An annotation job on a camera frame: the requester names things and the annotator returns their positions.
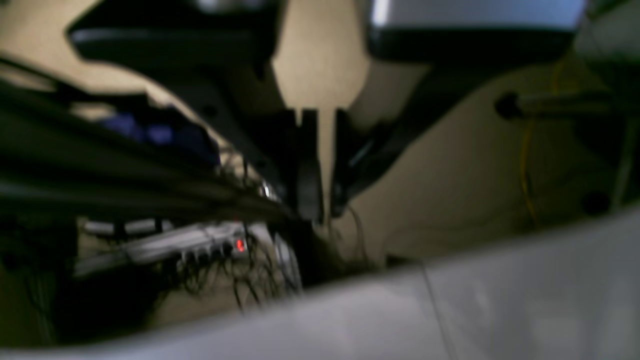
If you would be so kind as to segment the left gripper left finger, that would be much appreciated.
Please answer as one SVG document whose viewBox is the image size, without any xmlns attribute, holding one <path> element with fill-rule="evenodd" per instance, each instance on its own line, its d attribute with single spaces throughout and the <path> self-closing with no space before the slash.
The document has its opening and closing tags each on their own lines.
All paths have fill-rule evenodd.
<svg viewBox="0 0 640 360">
<path fill-rule="evenodd" d="M 160 85 L 229 141 L 276 197 L 322 221 L 318 113 L 282 96 L 272 59 L 286 0 L 99 0 L 66 37 L 83 60 Z"/>
</svg>

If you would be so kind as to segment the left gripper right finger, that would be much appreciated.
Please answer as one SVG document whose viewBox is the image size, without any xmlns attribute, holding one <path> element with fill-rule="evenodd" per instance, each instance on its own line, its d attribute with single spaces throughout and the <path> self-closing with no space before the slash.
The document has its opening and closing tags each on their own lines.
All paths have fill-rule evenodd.
<svg viewBox="0 0 640 360">
<path fill-rule="evenodd" d="M 357 0 L 371 62 L 354 101 L 334 113 L 331 216 L 477 88 L 558 59 L 585 9 L 583 0 Z"/>
</svg>

